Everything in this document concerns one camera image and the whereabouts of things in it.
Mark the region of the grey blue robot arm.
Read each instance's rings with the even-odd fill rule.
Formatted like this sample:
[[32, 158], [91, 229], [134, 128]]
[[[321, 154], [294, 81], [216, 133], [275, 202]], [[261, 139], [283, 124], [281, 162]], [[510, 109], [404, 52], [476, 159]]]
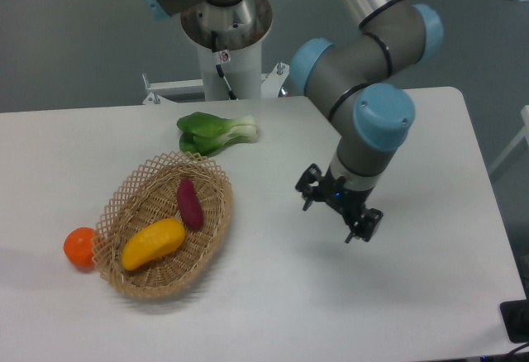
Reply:
[[[350, 238], [368, 241], [381, 211], [365, 203], [415, 118], [411, 98], [388, 83], [435, 54], [438, 14], [406, 0], [345, 0], [360, 37], [345, 47], [318, 38], [294, 55], [289, 77], [341, 135], [327, 171], [310, 166], [297, 183], [306, 204], [340, 213]], [[154, 17], [179, 16], [195, 44], [209, 101], [259, 98], [261, 44], [272, 25], [268, 0], [145, 0]]]

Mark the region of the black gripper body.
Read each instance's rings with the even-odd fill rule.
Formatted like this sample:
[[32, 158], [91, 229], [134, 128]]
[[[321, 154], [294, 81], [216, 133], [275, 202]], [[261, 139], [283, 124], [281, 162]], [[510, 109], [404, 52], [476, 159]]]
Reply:
[[334, 178], [325, 174], [318, 184], [322, 194], [321, 201], [340, 213], [348, 226], [361, 222], [364, 217], [375, 217], [375, 210], [366, 207], [366, 201], [373, 187], [366, 190], [354, 190], [346, 187], [346, 178]]

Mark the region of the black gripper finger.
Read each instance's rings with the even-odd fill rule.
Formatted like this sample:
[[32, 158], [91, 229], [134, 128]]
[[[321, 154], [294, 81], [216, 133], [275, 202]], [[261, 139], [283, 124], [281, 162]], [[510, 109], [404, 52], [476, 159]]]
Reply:
[[295, 190], [302, 194], [303, 210], [306, 211], [314, 202], [325, 202], [322, 190], [324, 176], [316, 164], [310, 164], [295, 184]]
[[369, 242], [378, 230], [378, 226], [384, 214], [375, 208], [362, 208], [357, 213], [347, 212], [344, 215], [346, 225], [349, 227], [349, 234], [345, 243], [349, 244], [353, 239]]

